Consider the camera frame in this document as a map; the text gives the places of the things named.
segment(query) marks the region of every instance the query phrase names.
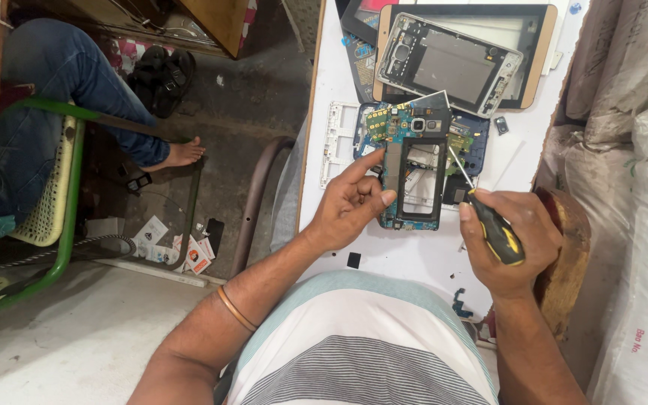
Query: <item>white floor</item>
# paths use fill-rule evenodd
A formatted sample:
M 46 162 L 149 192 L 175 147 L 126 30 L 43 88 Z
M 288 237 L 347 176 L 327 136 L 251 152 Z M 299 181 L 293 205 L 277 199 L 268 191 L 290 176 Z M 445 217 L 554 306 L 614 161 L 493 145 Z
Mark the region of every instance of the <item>white floor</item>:
M 0 404 L 123 404 L 157 345 L 212 290 L 72 264 L 0 313 Z

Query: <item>sandal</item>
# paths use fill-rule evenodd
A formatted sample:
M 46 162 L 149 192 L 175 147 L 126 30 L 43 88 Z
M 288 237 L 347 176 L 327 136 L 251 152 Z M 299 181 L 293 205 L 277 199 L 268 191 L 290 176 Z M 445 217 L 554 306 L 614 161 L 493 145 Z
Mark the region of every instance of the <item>sandal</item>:
M 134 70 L 127 76 L 127 84 L 139 98 L 144 107 L 152 112 L 154 92 L 161 73 L 167 51 L 159 45 L 152 45 L 144 52 L 142 58 L 134 65 Z
M 179 105 L 182 97 L 192 85 L 197 62 L 194 56 L 181 49 L 164 59 L 156 78 L 151 113 L 159 118 L 168 118 Z

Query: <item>wooden cabinet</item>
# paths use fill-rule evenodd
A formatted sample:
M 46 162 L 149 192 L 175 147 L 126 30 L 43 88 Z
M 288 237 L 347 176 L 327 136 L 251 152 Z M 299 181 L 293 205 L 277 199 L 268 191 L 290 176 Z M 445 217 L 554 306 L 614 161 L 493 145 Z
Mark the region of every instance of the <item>wooden cabinet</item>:
M 236 59 L 250 0 L 17 0 L 90 32 Z

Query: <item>concrete floor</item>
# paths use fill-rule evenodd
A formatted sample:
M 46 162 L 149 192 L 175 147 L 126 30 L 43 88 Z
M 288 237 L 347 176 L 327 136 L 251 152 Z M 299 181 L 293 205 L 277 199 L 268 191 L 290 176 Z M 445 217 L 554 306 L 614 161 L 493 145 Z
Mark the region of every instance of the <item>concrete floor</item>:
M 0 404 L 123 404 L 161 340 L 213 290 L 72 264 L 0 313 Z
M 194 54 L 196 76 L 176 112 L 159 126 L 172 134 L 198 135 L 207 148 L 196 203 L 194 223 L 209 218 L 225 223 L 217 259 L 207 275 L 228 278 L 239 235 L 243 208 L 257 159 L 273 138 L 296 138 L 308 110 L 312 63 L 298 51 L 296 37 L 283 6 L 275 0 L 259 2 L 255 23 L 249 30 L 243 57 L 229 60 Z M 154 184 L 140 197 L 122 185 L 143 173 L 118 150 L 111 136 L 91 137 L 88 173 L 84 182 L 89 218 L 126 218 L 124 234 L 134 236 L 156 215 L 170 231 L 159 242 L 171 246 L 182 233 L 191 169 L 165 169 L 152 175 Z M 275 162 L 267 182 L 250 263 L 269 253 L 272 206 L 279 174 L 289 152 Z M 120 177 L 124 164 L 129 175 Z M 204 236 L 194 230 L 195 239 Z

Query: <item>bare foot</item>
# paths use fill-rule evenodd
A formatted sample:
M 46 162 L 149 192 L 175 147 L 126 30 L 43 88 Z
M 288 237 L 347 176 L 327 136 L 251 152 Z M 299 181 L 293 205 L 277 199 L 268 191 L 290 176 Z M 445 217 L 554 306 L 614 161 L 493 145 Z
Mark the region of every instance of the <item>bare foot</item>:
M 142 167 L 143 171 L 157 171 L 165 167 L 176 167 L 176 166 L 186 166 L 187 164 L 192 164 L 193 162 L 202 158 L 206 148 L 199 146 L 201 140 L 199 137 L 195 137 L 193 141 L 187 143 L 169 143 L 171 150 L 169 151 L 169 156 L 154 166 Z

